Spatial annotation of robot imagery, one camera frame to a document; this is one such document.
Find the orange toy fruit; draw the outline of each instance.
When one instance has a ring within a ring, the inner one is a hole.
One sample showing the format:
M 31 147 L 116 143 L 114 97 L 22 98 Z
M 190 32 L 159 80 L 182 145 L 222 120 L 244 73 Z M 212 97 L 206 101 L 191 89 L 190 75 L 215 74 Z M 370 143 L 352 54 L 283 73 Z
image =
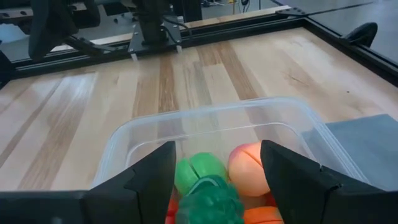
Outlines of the orange toy fruit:
M 239 194 L 258 197 L 270 191 L 260 158 L 261 142 L 243 144 L 231 152 L 228 175 Z
M 244 224 L 283 224 L 278 208 L 266 206 L 244 211 Z

